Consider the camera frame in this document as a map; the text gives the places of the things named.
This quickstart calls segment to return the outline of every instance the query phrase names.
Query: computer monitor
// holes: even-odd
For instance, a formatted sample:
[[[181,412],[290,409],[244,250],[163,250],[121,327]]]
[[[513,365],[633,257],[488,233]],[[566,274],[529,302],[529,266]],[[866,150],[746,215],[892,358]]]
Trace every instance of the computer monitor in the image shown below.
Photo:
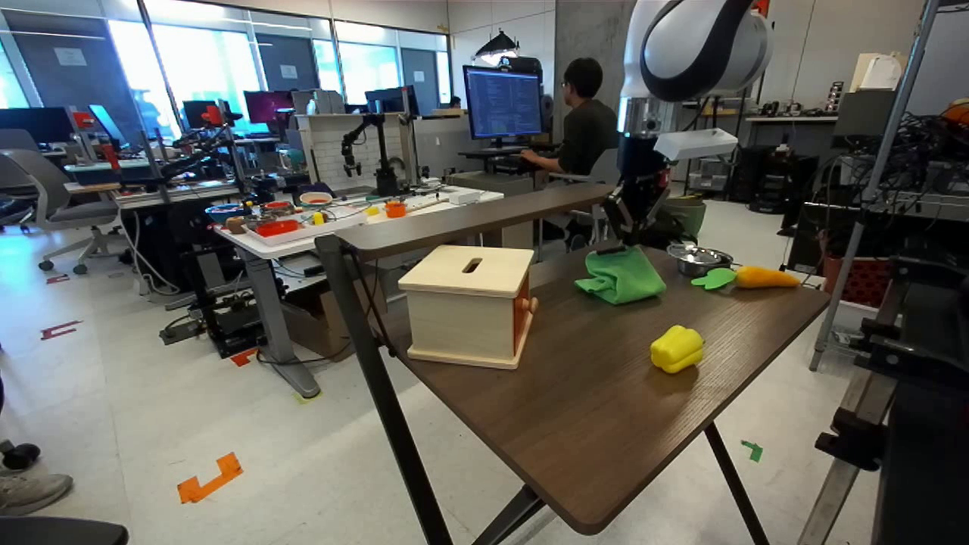
[[[0,131],[27,131],[39,145],[69,142],[76,135],[67,108],[0,108]]]
[[[125,135],[120,131],[120,124],[116,124],[116,119],[111,116],[105,106],[90,104],[90,119],[102,126],[102,135],[105,135],[111,141],[116,141],[120,145],[125,142]]]
[[[275,124],[278,113],[295,113],[290,90],[245,90],[248,121]]]
[[[404,85],[404,88],[373,88],[366,90],[366,108],[376,116],[388,116],[388,113],[404,113],[418,119],[418,94],[415,85]]]
[[[519,142],[542,131],[542,74],[465,67],[472,141]]]

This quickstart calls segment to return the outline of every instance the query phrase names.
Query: black metal table frame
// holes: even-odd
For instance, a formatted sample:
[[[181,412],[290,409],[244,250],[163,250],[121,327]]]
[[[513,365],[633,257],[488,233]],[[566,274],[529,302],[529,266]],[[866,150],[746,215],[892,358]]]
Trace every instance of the black metal table frame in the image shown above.
[[[428,482],[428,471],[421,464],[421,453],[418,453],[418,445],[415,445],[415,437],[404,417],[404,409],[400,409],[400,401],[397,401],[397,391],[394,391],[394,382],[388,377],[388,365],[379,353],[383,340],[373,334],[370,327],[370,317],[366,317],[366,309],[359,296],[359,287],[354,287],[354,276],[351,276],[351,266],[348,266],[348,255],[351,250],[337,241],[337,235],[323,235],[315,243],[319,246],[319,255],[320,255],[320,265],[323,265],[323,274],[332,279],[332,290],[337,296],[337,306],[341,306],[341,314],[351,334],[351,341],[354,341],[354,353],[360,358],[360,371],[363,371],[363,380],[366,380],[366,387],[370,387],[370,396],[373,396],[373,405],[383,417],[383,428],[386,428],[386,437],[394,448],[394,461],[397,461],[397,471],[406,482],[406,490],[413,497],[413,507],[415,507],[415,516],[421,521],[421,531],[424,531],[424,540],[428,542],[444,542],[448,545],[453,542],[453,532],[448,532],[448,523],[444,518],[444,508],[436,502],[436,495]],[[709,438],[715,459],[717,459],[717,466],[727,478],[727,489],[746,518],[746,528],[751,532],[751,540],[759,545],[767,545],[767,532],[760,528],[760,518],[755,511],[755,502],[727,453],[727,445],[722,438],[722,429],[715,420],[709,420],[703,428],[703,437]],[[493,542],[502,542],[508,540],[521,523],[528,523],[540,508],[545,507],[545,499],[534,490],[534,489],[521,489],[513,502],[485,528],[485,532],[477,540],[477,545],[493,545]]]

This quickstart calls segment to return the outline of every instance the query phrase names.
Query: black hair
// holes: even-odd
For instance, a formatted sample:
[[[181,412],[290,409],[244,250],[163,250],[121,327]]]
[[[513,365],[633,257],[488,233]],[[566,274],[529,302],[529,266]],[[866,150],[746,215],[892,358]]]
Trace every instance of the black hair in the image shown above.
[[[566,67],[566,85],[574,85],[574,90],[580,96],[597,96],[600,94],[600,85],[604,85],[604,67],[600,62],[595,57],[576,57],[570,67]]]

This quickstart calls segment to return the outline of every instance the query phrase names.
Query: paper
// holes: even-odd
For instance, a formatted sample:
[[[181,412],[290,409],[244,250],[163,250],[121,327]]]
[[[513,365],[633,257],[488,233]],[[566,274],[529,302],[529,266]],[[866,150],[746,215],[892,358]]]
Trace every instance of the paper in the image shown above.
[[[295,65],[278,65],[282,80],[300,80],[300,70]]]
[[[89,67],[89,57],[81,49],[55,49],[60,67]]]

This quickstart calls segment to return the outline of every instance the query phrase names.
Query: shoe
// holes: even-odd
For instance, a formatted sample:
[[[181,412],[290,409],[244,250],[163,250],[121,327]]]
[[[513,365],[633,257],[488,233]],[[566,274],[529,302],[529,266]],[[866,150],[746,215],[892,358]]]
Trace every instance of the shoe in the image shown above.
[[[32,516],[74,490],[60,474],[0,474],[0,516]]]

